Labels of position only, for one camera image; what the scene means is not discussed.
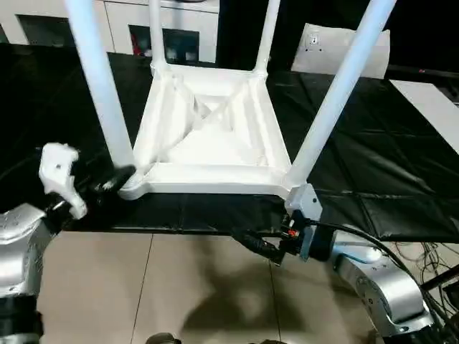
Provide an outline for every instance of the black tablecloth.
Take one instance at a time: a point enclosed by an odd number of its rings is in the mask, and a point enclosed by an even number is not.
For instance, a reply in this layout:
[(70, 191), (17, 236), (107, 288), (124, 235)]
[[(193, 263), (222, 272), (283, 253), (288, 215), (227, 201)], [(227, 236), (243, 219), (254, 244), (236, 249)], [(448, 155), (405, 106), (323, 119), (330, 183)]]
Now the black tablecloth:
[[(93, 166), (109, 158), (75, 50), (0, 44), (0, 57), (0, 211), (6, 211), (41, 199), (37, 147), (46, 142), (77, 147)], [(152, 80), (150, 61), (112, 54), (110, 63), (134, 142)], [(269, 76), (291, 159), (331, 80)], [(361, 78), (310, 182), (324, 221), (353, 224), (381, 239), (459, 242), (458, 171), (459, 156), (389, 82)], [(274, 196), (148, 194), (117, 200), (77, 230), (221, 234), (242, 226), (272, 234), (283, 217), (283, 202)]]

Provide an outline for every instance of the cable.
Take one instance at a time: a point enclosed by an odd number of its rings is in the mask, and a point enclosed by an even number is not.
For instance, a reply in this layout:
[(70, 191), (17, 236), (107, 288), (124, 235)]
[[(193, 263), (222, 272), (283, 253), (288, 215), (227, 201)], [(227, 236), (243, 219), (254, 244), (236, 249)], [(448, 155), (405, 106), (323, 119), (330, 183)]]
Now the cable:
[[(308, 224), (309, 225), (313, 225), (313, 226), (318, 226), (318, 227), (321, 227), (321, 228), (331, 229), (333, 231), (336, 231), (336, 230), (344, 231), (346, 233), (357, 235), (358, 237), (361, 237), (361, 238), (367, 240), (368, 242), (371, 242), (376, 247), (378, 247), (380, 250), (382, 250), (384, 253), (386, 253), (395, 262), (395, 264), (397, 264), (399, 266), (400, 269), (404, 270), (416, 282), (415, 277), (413, 276), (411, 271), (408, 270), (408, 268), (403, 263), (403, 261), (391, 249), (386, 247), (382, 242), (380, 242), (374, 236), (372, 236), (372, 235), (370, 235), (368, 233), (365, 233), (364, 231), (362, 231), (360, 229), (354, 229), (354, 228), (351, 228), (351, 227), (342, 226), (340, 224), (327, 224), (327, 223), (324, 223), (324, 222), (314, 221), (314, 220), (308, 220)], [(427, 306), (432, 310), (432, 317), (434, 318), (434, 321), (435, 321), (435, 324), (437, 325), (437, 327), (439, 329), (442, 328), (440, 322), (435, 317), (435, 313), (439, 317), (442, 318), (442, 320), (445, 322), (445, 324), (448, 325), (450, 327), (450, 329), (455, 333), (455, 335), (459, 338), (459, 329), (450, 320), (450, 318), (445, 314), (445, 312), (443, 312), (443, 310), (440, 308), (440, 306), (438, 306), (435, 303), (435, 299), (432, 297), (432, 295), (430, 295), (428, 292), (425, 292), (421, 288), (420, 288), (420, 290), (421, 290), (422, 294), (424, 295), (424, 300), (425, 300)]]
[(454, 253), (456, 253), (456, 254), (459, 256), (459, 252), (458, 252), (458, 251), (456, 251), (455, 249), (452, 249), (452, 248), (451, 248), (451, 247), (449, 247), (447, 244), (443, 244), (443, 243), (442, 243), (441, 245), (442, 245), (442, 246), (444, 246), (444, 247), (446, 247), (447, 249), (449, 249), (451, 252), (454, 252)]

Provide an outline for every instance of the white cabinet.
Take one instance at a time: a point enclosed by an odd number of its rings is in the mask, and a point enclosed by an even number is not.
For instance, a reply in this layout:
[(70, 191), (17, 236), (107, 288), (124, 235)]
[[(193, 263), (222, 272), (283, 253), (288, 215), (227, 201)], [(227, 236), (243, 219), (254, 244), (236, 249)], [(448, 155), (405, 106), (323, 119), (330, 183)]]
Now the white cabinet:
[[(130, 2), (148, 3), (147, 0), (130, 0)], [(150, 18), (147, 5), (106, 2), (113, 43), (116, 52), (133, 54), (133, 29), (149, 27)], [(183, 32), (187, 39), (195, 42), (199, 52), (199, 61), (215, 62), (218, 34), (218, 3), (207, 0), (204, 3), (161, 2), (161, 24), (163, 29)], [(164, 32), (166, 54), (175, 54), (168, 47), (168, 34)]]
[[(101, 1), (94, 1), (94, 6), (105, 48), (108, 52), (114, 52), (105, 5)], [(0, 25), (9, 43), (12, 44), (39, 44), (39, 42), (30, 42), (32, 39), (29, 38), (36, 34), (33, 28), (36, 25), (40, 25), (40, 20), (48, 28), (59, 29), (63, 37), (70, 35), (72, 40), (67, 18), (64, 0), (0, 1)]]
[[(133, 54), (140, 33), (150, 44), (148, 0), (94, 0), (94, 7), (108, 52)], [(162, 0), (166, 53), (177, 54), (177, 49), (168, 47), (175, 45), (183, 55), (186, 50), (187, 59), (215, 62), (218, 20), (219, 0)], [(64, 0), (0, 0), (0, 27), (12, 44), (73, 44)]]

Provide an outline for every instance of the beige floor tile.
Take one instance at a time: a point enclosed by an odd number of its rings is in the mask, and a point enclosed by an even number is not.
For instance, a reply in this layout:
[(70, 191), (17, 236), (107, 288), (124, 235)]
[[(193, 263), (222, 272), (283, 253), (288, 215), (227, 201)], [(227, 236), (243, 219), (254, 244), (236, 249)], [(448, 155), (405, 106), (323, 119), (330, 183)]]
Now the beige floor tile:
[(61, 233), (44, 256), (45, 344), (129, 344), (150, 234)]
[(364, 306), (324, 263), (287, 256), (272, 266), (280, 337), (287, 344), (366, 343)]
[(155, 235), (133, 344), (158, 332), (184, 344), (278, 340), (268, 262), (230, 238)]

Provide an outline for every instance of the cabinet door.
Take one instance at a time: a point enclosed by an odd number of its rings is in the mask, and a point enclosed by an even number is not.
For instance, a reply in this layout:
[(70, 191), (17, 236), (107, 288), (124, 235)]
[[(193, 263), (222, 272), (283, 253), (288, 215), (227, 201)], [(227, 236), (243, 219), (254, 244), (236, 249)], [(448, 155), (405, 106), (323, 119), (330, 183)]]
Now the cabinet door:
[[(94, 7), (105, 48), (114, 52), (105, 5)], [(64, 0), (1, 0), (0, 25), (12, 44), (75, 46)]]
[[(148, 6), (114, 2), (107, 2), (106, 6), (116, 52), (133, 54), (134, 50), (141, 49), (138, 45), (151, 46), (149, 30), (145, 29), (150, 24)], [(179, 42), (179, 50), (190, 49), (186, 53), (191, 58), (192, 51), (196, 50), (199, 61), (215, 62), (218, 14), (161, 7), (161, 26), (164, 30), (166, 57), (180, 53), (168, 46), (175, 44), (177, 47)], [(186, 47), (193, 44), (197, 47)]]

